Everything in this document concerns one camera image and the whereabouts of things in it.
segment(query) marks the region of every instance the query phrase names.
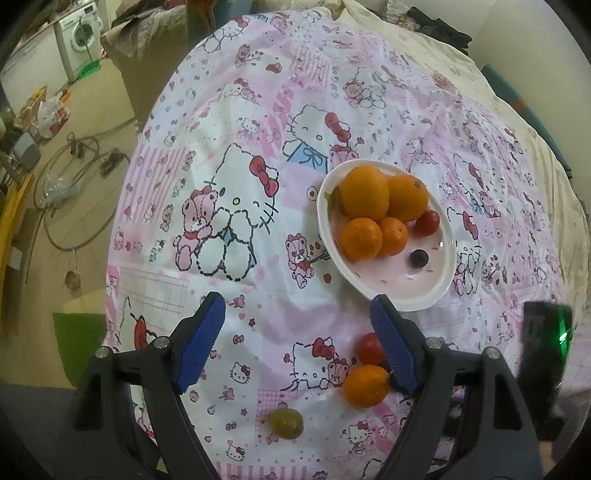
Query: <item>black device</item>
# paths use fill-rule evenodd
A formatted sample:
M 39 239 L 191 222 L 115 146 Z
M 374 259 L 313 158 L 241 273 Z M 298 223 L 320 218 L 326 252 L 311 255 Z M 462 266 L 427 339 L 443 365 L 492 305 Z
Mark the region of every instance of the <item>black device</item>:
M 543 477 L 534 423 L 498 349 L 466 353 L 425 338 L 383 295 L 370 314 L 398 385 L 415 398 L 378 480 Z M 223 297 L 210 293 L 170 337 L 137 351 L 99 348 L 60 435 L 56 479 L 219 479 L 179 395 L 199 379 L 224 319 Z M 129 384 L 143 386 L 158 446 L 137 426 Z M 455 385 L 465 387 L 465 398 L 452 455 L 428 473 Z M 160 456 L 168 474 L 156 470 Z

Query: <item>red cherry tomato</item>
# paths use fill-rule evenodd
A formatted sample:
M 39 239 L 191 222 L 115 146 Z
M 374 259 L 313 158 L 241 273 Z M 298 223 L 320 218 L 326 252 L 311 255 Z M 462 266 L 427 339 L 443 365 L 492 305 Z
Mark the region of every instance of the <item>red cherry tomato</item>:
M 439 228 L 439 214 L 435 210 L 427 210 L 414 224 L 414 233 L 417 236 L 429 236 L 437 232 Z
M 375 332 L 366 333 L 357 341 L 355 354 L 365 365 L 379 365 L 386 360 L 384 349 L 382 349 L 378 334 Z

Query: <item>bedsheet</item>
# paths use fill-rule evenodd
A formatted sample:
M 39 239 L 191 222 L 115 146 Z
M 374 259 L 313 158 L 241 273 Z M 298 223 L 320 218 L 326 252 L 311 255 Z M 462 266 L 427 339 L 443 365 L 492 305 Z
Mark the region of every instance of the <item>bedsheet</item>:
M 358 363 L 352 339 L 371 326 L 368 302 L 318 234 L 315 199 L 334 166 L 392 162 L 446 206 L 453 285 L 406 315 L 426 335 L 467 351 L 495 345 L 515 371 L 522 302 L 564 299 L 515 133 L 447 76 L 326 9 L 239 17 L 216 31 L 179 65 L 140 139 L 112 232 L 106 343 L 144 348 L 208 291 L 224 296 L 226 323 L 183 396 L 224 478 L 370 478 L 410 409 L 394 393 L 368 410 L 340 394 Z M 265 424 L 284 407 L 305 422 L 290 442 Z

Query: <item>green dustpan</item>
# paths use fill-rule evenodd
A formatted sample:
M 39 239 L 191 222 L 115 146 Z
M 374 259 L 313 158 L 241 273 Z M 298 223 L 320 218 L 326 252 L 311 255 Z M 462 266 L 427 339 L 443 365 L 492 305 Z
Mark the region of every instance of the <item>green dustpan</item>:
M 80 73 L 78 74 L 78 79 L 83 79 L 84 77 L 88 77 L 88 75 L 98 72 L 100 70 L 100 60 L 91 61 L 88 65 L 85 65 Z
M 80 24 L 80 27 L 82 28 L 82 19 L 79 18 L 78 19 L 78 23 Z M 100 70 L 100 60 L 92 60 L 92 55 L 90 55 L 90 50 L 88 49 L 88 42 L 86 42 L 85 44 L 86 47 L 86 52 L 88 53 L 88 58 L 90 59 L 90 63 L 88 65 L 85 65 L 80 73 L 78 74 L 78 79 L 83 79 L 84 77 L 88 77 L 88 75 L 94 73 L 94 72 L 98 72 Z

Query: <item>plastic bag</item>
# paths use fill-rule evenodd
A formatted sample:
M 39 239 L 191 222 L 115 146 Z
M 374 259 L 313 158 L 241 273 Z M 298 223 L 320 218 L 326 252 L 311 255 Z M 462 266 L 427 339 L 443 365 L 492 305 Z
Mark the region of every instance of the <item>plastic bag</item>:
M 52 205 L 55 208 L 60 208 L 64 203 L 76 196 L 78 187 L 66 180 L 64 177 L 57 176 L 57 173 L 47 172 L 45 177 L 45 185 L 43 187 L 43 195 L 45 197 L 46 205 Z
M 68 118 L 70 118 L 70 109 L 60 101 L 59 95 L 42 102 L 38 114 L 41 136 L 48 140 L 53 138 Z

